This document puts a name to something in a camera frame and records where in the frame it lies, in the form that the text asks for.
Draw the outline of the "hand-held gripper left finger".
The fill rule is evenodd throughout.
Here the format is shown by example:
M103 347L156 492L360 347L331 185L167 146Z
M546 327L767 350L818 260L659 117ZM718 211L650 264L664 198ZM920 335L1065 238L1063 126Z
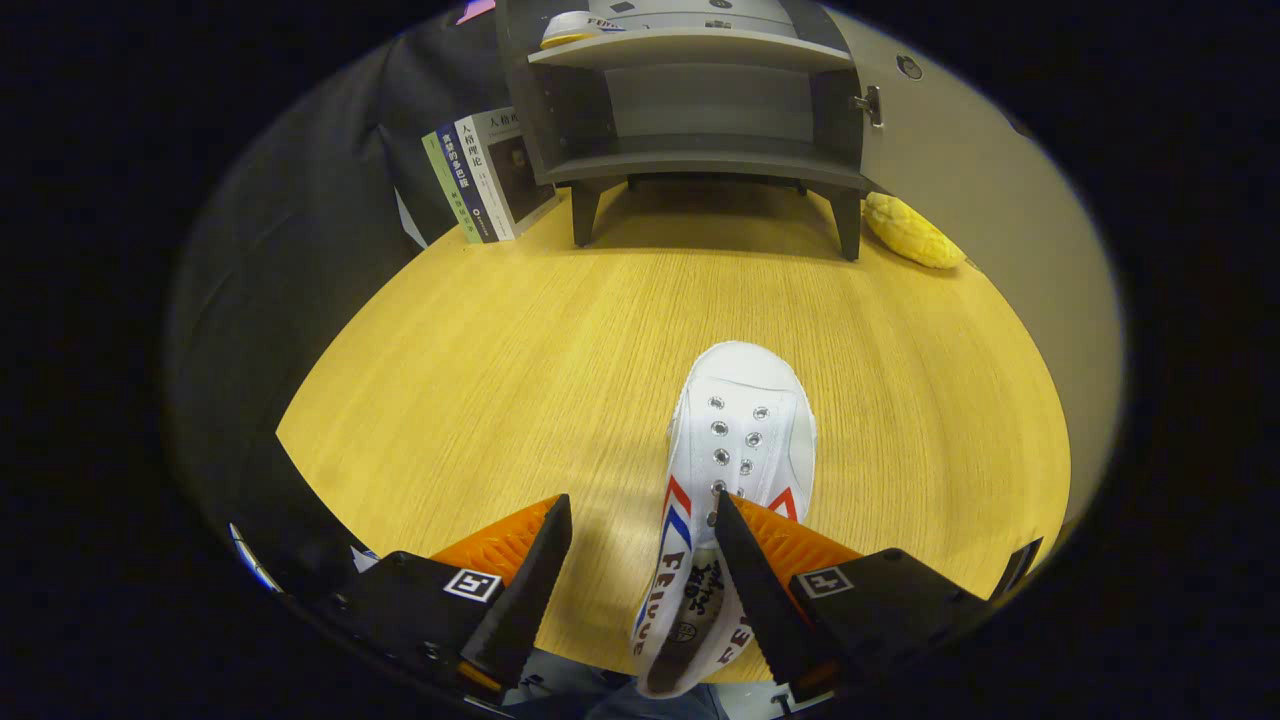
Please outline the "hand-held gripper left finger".
M554 495L430 557L396 551L330 594L330 621L416 682L498 701L521 679L572 532L570 496Z

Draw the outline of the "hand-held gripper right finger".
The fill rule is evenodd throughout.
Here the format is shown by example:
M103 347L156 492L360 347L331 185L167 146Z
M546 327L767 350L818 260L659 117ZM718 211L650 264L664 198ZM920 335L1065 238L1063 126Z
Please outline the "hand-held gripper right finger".
M773 678L847 694L970 630L988 603L900 548L861 553L724 493L716 538Z

